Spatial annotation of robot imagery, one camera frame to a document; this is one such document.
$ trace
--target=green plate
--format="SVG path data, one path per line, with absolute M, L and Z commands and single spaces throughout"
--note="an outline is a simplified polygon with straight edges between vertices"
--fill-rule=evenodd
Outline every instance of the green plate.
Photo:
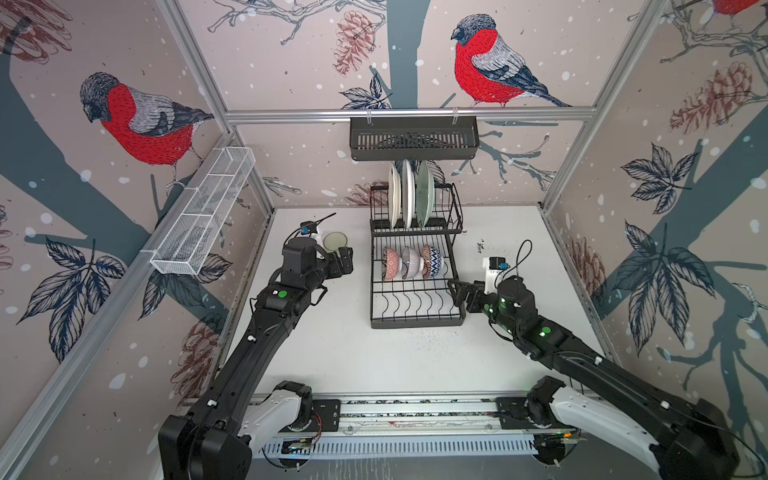
M 435 206 L 435 179 L 427 165 L 419 165 L 419 175 L 416 178 L 416 221 L 420 227 L 427 224 Z

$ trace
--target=wire rack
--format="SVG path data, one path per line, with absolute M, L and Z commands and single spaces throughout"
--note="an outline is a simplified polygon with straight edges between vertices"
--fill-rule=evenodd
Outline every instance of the wire rack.
M 256 163 L 245 147 L 226 147 L 195 189 L 150 262 L 160 273 L 197 275 Z
M 417 326 L 458 326 L 464 323 L 464 306 L 453 305 L 448 280 L 458 280 L 453 256 L 453 242 L 462 231 L 462 208 L 454 184 L 435 185 L 435 208 L 424 227 L 416 221 L 406 229 L 402 218 L 395 228 L 389 222 L 387 193 L 389 187 L 371 188 L 371 326 L 377 329 Z M 419 273 L 404 280 L 383 280 L 386 262 L 384 249 L 394 249 L 399 256 L 405 247 L 421 252 L 425 245 L 437 248 L 445 266 L 435 278 L 424 279 Z

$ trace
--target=bird head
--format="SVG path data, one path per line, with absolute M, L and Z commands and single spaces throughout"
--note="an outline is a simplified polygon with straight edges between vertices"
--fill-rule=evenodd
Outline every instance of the bird head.
M 120 84 L 119 80 L 104 72 L 94 73 L 80 87 L 80 101 L 88 121 L 93 123 L 97 118 L 101 121 L 111 121 L 108 95 L 113 88 Z
M 462 47 L 466 47 L 467 43 L 472 40 L 475 33 L 481 30 L 495 30 L 496 22 L 493 21 L 490 15 L 485 13 L 476 13 L 468 17 L 464 17 L 456 29 L 451 35 L 451 40 L 456 40 Z

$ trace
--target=white wire mesh basket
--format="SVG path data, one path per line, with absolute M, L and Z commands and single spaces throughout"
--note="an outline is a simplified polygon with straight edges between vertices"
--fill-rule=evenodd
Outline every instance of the white wire mesh basket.
M 225 147 L 150 262 L 160 273 L 197 275 L 256 163 L 246 147 Z

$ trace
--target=wallpaper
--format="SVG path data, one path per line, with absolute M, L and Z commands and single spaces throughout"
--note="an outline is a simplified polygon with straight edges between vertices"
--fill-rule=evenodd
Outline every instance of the wallpaper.
M 538 202 L 581 122 L 481 122 L 471 161 L 439 161 L 463 204 Z M 240 125 L 276 207 L 363 206 L 388 183 L 389 162 L 352 160 L 349 124 Z
M 263 222 L 245 187 L 198 277 L 150 275 L 24 478 L 154 477 L 157 432 L 213 371 Z M 167 293 L 158 298 L 160 283 Z
M 670 9 L 553 217 L 624 368 L 715 403 L 766 458 L 768 18 L 755 3 Z M 737 473 L 755 473 L 745 456 Z
M 592 105 L 643 0 L 180 3 L 227 107 L 269 110 Z
M 153 2 L 0 12 L 5 441 L 220 133 Z

